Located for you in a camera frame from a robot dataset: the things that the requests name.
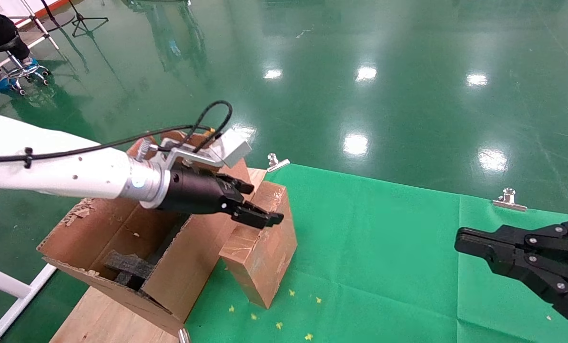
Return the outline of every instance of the tripod stand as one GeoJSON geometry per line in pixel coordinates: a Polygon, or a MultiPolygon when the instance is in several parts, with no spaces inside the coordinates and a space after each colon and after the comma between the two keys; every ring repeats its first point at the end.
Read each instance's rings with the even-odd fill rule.
{"type": "Polygon", "coordinates": [[[79,11],[77,11],[77,7],[74,6],[74,4],[72,3],[72,0],[68,0],[68,2],[70,3],[70,6],[72,6],[72,9],[74,10],[75,13],[75,19],[72,21],[72,24],[74,25],[74,31],[72,31],[72,36],[73,37],[78,37],[77,36],[77,30],[81,30],[84,31],[84,33],[80,34],[81,35],[86,35],[89,33],[92,33],[94,30],[97,30],[100,26],[106,24],[106,22],[108,22],[108,18],[107,17],[83,17],[83,15],[81,13],[79,13],[79,11]],[[87,28],[87,25],[85,24],[85,20],[103,20],[103,22],[101,22],[101,24],[99,24],[98,26],[96,26],[94,29],[90,30],[89,28],[87,28]]]}

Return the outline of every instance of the green backdrop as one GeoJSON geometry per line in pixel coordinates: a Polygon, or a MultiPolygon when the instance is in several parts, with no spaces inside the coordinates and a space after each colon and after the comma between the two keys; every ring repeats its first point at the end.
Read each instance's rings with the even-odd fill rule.
{"type": "Polygon", "coordinates": [[[549,304],[454,250],[461,226],[532,229],[568,215],[299,165],[266,179],[289,190],[293,262],[269,310],[219,263],[187,322],[194,343],[568,343],[549,304]]]}

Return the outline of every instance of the stool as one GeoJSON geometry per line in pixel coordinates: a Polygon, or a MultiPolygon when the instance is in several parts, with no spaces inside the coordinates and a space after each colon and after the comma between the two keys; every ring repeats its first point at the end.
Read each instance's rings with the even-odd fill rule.
{"type": "Polygon", "coordinates": [[[15,33],[15,37],[13,37],[13,39],[11,39],[8,43],[5,43],[0,46],[0,52],[6,52],[9,59],[15,65],[14,68],[8,71],[5,70],[4,68],[2,69],[7,74],[7,80],[9,81],[11,89],[14,91],[18,91],[20,95],[25,95],[25,91],[19,84],[20,78],[25,78],[28,82],[32,82],[33,78],[36,78],[39,81],[41,81],[43,85],[49,85],[49,81],[45,77],[51,75],[51,71],[49,71],[49,69],[39,64],[31,64],[24,67],[21,64],[21,61],[17,57],[15,57],[11,52],[9,52],[9,49],[13,48],[18,44],[23,44],[23,42],[21,41],[19,34],[15,33]]]}

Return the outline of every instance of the metal clip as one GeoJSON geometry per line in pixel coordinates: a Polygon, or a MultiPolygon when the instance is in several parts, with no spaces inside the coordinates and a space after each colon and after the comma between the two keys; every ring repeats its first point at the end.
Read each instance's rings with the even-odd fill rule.
{"type": "Polygon", "coordinates": [[[498,200],[492,200],[491,203],[501,208],[514,209],[516,211],[526,212],[527,207],[515,204],[515,190],[507,187],[503,190],[503,195],[498,197],[498,200]]]}
{"type": "Polygon", "coordinates": [[[267,155],[267,158],[269,159],[269,168],[267,168],[267,173],[275,172],[285,165],[290,164],[290,161],[288,159],[285,159],[284,161],[278,161],[278,158],[273,153],[267,155]]]}

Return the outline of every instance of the black robotic claw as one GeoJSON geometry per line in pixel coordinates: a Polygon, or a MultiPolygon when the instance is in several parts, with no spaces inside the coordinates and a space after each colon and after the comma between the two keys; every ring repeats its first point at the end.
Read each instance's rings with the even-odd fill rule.
{"type": "Polygon", "coordinates": [[[267,212],[262,208],[254,206],[250,202],[244,202],[244,204],[238,206],[236,211],[232,214],[231,219],[262,229],[265,226],[274,226],[282,223],[284,215],[282,213],[267,212]]]}
{"type": "Polygon", "coordinates": [[[537,230],[460,228],[455,248],[485,259],[495,274],[520,280],[568,319],[568,222],[537,230]]]}
{"type": "Polygon", "coordinates": [[[281,223],[281,213],[266,212],[244,200],[242,193],[252,191],[254,185],[227,174],[212,174],[176,163],[170,169],[168,192],[159,209],[194,214],[223,212],[236,222],[259,229],[281,223]]]}

